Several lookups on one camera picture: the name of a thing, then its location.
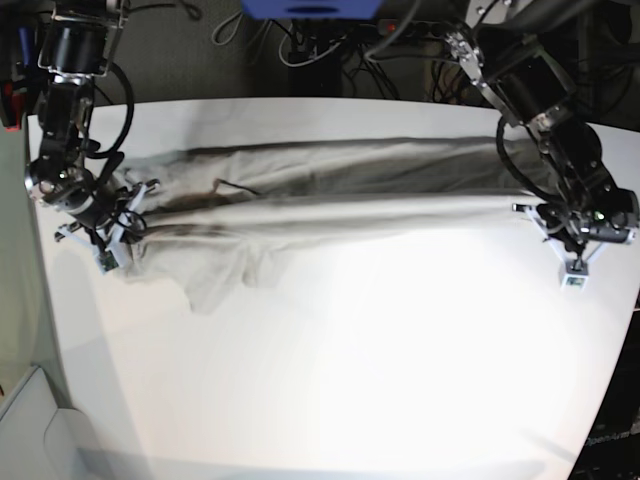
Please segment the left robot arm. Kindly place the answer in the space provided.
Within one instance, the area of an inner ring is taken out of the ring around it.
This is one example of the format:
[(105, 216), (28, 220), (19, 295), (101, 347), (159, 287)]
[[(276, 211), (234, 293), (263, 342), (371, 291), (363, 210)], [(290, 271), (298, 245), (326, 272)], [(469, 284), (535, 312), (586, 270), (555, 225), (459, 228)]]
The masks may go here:
[[(467, 1), (447, 31), (453, 59), (500, 113), (496, 149), (537, 206), (515, 205), (562, 263), (568, 285), (584, 285), (589, 265), (609, 245), (630, 244), (639, 230), (636, 194), (619, 187), (602, 160), (601, 141), (572, 106), (574, 83), (539, 40), (592, 7), (590, 1)], [(522, 127), (556, 178), (537, 186), (510, 158), (507, 127)]]

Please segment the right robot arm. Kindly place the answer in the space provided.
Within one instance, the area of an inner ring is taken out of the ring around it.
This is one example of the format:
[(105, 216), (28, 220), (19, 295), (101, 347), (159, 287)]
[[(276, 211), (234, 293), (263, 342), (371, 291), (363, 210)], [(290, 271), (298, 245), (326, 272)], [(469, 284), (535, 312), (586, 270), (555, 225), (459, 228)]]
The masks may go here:
[[(56, 230), (55, 240), (87, 247), (102, 272), (130, 263), (147, 229), (140, 205), (159, 184), (127, 186), (113, 177), (134, 116), (132, 85), (113, 61), (129, 11), (126, 1), (56, 2), (37, 61), (51, 77), (38, 112), (42, 140), (24, 177), (35, 202), (72, 219)], [(89, 130), (96, 81), (108, 74), (123, 87), (126, 113), (114, 143), (102, 148)]]

